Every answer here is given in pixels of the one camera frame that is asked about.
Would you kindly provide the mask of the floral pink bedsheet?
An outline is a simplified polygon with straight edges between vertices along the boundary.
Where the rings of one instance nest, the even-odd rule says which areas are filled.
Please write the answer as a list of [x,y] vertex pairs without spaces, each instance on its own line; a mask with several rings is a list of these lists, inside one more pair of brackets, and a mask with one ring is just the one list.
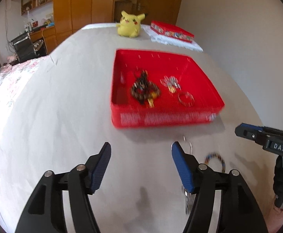
[[0,118],[25,93],[33,75],[51,61],[51,56],[30,59],[15,66],[0,69]]

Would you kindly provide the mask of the red plastic tray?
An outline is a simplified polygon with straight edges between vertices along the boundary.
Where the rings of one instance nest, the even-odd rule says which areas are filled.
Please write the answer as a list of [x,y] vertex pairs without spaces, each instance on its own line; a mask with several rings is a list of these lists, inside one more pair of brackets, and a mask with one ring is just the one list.
[[[178,100],[188,91],[192,107]],[[116,128],[212,122],[224,108],[215,86],[189,56],[118,49],[113,63],[111,121]]]

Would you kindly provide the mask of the red decorated tin box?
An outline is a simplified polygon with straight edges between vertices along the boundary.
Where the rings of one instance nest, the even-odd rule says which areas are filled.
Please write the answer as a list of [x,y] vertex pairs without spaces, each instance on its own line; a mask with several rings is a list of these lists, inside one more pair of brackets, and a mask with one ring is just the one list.
[[150,28],[159,35],[178,39],[183,42],[192,43],[194,40],[193,34],[172,24],[160,21],[152,21],[150,24]]

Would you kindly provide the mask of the white folded towel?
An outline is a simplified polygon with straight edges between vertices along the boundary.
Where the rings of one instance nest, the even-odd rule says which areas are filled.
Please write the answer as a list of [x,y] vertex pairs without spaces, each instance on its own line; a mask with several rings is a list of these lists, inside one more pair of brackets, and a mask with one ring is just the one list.
[[160,35],[156,33],[154,30],[152,30],[149,25],[142,24],[141,28],[148,34],[152,42],[182,47],[182,48],[186,48],[189,50],[195,50],[201,53],[203,52],[203,49],[195,41],[193,41],[192,43],[187,43],[187,42],[183,42],[178,39]]

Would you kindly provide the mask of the wooden door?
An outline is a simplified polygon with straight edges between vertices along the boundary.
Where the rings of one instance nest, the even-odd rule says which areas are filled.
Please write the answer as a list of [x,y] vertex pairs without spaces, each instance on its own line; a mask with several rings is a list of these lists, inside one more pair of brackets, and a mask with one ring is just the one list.
[[134,14],[146,14],[143,24],[150,25],[152,21],[175,24],[178,18],[182,0],[137,0]]

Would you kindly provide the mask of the yellow Pikachu plush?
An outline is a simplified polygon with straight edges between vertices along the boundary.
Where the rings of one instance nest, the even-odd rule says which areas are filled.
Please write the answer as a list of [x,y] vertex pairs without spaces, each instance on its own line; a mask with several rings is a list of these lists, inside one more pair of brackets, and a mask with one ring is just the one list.
[[116,24],[118,35],[130,38],[138,37],[141,31],[141,21],[144,20],[146,16],[147,13],[134,15],[128,14],[123,10],[121,12],[120,22]]

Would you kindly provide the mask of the black office chair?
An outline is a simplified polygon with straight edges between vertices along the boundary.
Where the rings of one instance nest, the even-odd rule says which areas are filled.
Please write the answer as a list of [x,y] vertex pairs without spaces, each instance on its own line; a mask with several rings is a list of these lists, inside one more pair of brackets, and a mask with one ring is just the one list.
[[32,40],[28,32],[17,36],[8,43],[15,51],[19,63],[47,55],[45,41],[42,37],[38,37],[37,40]]

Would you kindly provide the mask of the wooden desk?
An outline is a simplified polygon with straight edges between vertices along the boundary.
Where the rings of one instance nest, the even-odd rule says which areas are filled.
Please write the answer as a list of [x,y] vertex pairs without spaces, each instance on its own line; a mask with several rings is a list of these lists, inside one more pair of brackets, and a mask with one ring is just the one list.
[[54,26],[30,33],[30,38],[32,42],[43,39],[47,54],[50,54],[58,45]]

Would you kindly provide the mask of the wooden wardrobe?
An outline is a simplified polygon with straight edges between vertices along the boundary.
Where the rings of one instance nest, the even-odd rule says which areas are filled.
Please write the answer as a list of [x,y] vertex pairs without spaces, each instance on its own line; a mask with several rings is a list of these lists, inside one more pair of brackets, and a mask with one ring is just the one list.
[[58,45],[84,26],[111,23],[120,19],[120,11],[131,12],[136,0],[53,0]]

